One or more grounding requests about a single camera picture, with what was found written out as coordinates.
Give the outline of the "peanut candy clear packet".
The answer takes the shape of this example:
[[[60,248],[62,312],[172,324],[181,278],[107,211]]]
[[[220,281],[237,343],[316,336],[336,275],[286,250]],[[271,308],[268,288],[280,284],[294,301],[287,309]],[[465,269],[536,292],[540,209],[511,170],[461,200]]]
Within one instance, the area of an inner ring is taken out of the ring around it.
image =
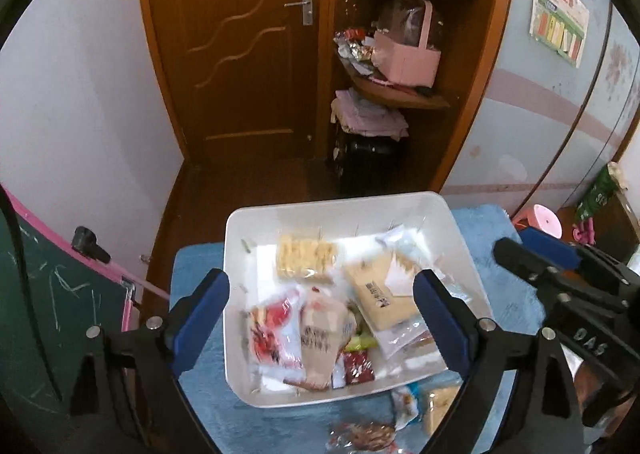
[[[427,390],[423,428],[429,436],[437,430],[459,390],[460,385]]]

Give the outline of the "blue white candy packet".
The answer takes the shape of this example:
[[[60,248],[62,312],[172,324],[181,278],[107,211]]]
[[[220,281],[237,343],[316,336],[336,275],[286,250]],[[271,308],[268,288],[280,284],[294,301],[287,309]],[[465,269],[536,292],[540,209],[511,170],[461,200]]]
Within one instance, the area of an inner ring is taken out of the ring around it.
[[[400,431],[416,422],[421,416],[421,405],[417,384],[397,387],[392,390],[395,430]]]

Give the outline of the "red white snack packet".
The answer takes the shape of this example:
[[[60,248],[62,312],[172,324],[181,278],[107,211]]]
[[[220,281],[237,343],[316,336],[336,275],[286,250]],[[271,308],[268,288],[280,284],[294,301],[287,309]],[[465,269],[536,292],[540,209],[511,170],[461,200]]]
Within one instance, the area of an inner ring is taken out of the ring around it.
[[[302,294],[292,288],[248,310],[248,356],[262,376],[279,382],[300,382],[305,377],[300,339],[302,305]]]

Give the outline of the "dark red jujube packet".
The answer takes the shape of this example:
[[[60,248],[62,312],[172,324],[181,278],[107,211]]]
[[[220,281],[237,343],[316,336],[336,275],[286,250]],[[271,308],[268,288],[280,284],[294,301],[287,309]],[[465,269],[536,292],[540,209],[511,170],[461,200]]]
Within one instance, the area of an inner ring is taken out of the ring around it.
[[[367,350],[345,352],[343,358],[347,385],[358,385],[375,380],[374,368]]]

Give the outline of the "green snack packet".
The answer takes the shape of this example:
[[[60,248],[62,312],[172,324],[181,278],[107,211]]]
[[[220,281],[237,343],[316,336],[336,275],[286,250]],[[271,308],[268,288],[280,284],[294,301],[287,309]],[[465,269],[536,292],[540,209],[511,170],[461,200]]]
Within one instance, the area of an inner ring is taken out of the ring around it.
[[[370,330],[369,325],[363,318],[358,306],[349,301],[347,304],[348,310],[354,316],[356,322],[356,328],[352,334],[352,338],[346,344],[345,352],[359,352],[369,349],[374,349],[378,346],[378,341]]]

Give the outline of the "nut candy clear wrapper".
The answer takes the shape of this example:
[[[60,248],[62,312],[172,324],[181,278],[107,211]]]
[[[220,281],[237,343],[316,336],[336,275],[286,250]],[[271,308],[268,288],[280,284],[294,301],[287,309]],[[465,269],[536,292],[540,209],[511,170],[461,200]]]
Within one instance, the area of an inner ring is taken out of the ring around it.
[[[395,444],[393,426],[380,422],[341,424],[330,432],[326,442],[328,453],[384,453]]]

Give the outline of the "large clear cracker bag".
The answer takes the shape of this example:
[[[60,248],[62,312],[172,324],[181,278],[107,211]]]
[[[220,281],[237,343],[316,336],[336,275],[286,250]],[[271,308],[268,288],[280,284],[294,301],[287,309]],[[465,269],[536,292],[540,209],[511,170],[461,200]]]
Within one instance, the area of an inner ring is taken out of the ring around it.
[[[398,226],[375,243],[378,250],[346,263],[344,275],[378,348],[389,359],[433,341],[414,302],[413,282],[435,265],[416,229]]]

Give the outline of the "yellow rice cracker packet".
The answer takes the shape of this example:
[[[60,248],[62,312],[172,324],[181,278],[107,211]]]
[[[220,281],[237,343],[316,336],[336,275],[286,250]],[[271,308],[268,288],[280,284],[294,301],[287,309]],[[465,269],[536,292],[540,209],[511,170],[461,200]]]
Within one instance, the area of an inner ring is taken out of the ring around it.
[[[286,280],[330,282],[337,258],[335,243],[285,234],[277,247],[277,274]]]

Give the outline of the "pink toy on floor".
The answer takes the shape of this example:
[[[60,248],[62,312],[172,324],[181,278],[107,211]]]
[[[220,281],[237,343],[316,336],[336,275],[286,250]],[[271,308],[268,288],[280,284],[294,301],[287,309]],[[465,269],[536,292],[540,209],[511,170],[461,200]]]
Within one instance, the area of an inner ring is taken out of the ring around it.
[[[596,244],[593,220],[591,218],[574,224],[572,231],[573,240],[582,245]]]

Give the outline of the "pink plastic stool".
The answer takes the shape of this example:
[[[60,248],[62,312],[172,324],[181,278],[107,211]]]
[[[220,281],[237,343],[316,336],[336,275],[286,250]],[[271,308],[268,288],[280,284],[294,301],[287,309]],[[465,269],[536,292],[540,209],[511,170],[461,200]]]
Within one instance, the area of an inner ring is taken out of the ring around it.
[[[558,216],[548,207],[539,204],[525,207],[511,218],[518,230],[534,228],[555,238],[563,234],[562,223]]]

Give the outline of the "blue towel table cover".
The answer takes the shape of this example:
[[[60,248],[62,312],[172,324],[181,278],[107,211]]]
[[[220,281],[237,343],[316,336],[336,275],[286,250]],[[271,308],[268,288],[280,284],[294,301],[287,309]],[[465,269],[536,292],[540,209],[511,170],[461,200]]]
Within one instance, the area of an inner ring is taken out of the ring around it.
[[[506,212],[497,205],[480,205],[452,211],[484,284],[494,320],[510,332],[533,335],[544,310],[534,290],[495,264],[491,248],[500,237],[518,239]],[[221,243],[182,248],[175,258],[171,278],[171,307],[213,268],[222,267]],[[506,407],[511,375],[504,375],[496,402],[473,453],[488,450]],[[362,422],[393,425],[390,391],[374,396],[296,408],[253,408],[231,390],[224,376],[224,338],[221,319],[209,336],[193,370],[179,378],[181,388],[198,418],[224,453],[326,453],[334,427]],[[397,436],[401,448],[419,453],[427,441],[418,422]]]

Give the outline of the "folded pink clothes stack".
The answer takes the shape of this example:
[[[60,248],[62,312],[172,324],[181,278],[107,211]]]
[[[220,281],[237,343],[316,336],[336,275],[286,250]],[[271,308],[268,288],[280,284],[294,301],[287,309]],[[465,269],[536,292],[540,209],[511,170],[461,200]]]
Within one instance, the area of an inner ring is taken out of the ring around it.
[[[331,122],[358,136],[408,138],[408,122],[398,110],[363,99],[353,88],[338,90],[331,102]]]

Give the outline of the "pink basket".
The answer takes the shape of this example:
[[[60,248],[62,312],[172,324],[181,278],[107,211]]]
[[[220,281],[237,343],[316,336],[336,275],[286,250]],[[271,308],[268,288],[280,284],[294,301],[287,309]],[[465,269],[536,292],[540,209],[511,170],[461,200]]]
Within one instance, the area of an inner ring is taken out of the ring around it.
[[[372,64],[392,84],[434,86],[442,22],[428,0],[394,0],[376,25]]]

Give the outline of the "green chalkboard pink frame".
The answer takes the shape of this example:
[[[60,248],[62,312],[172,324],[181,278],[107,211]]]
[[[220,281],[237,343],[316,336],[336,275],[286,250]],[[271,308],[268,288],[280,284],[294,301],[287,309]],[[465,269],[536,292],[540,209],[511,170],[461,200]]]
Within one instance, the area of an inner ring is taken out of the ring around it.
[[[167,292],[127,271],[78,226],[49,228],[15,196],[1,194],[1,393],[9,404],[62,415],[85,331],[137,325],[143,296]]]

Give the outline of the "colourful wall poster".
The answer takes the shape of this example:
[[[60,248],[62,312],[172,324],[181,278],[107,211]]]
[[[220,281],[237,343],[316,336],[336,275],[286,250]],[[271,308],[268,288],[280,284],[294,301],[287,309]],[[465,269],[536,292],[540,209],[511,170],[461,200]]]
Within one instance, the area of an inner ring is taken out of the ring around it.
[[[580,0],[533,0],[529,35],[578,68],[588,34],[589,11]]]

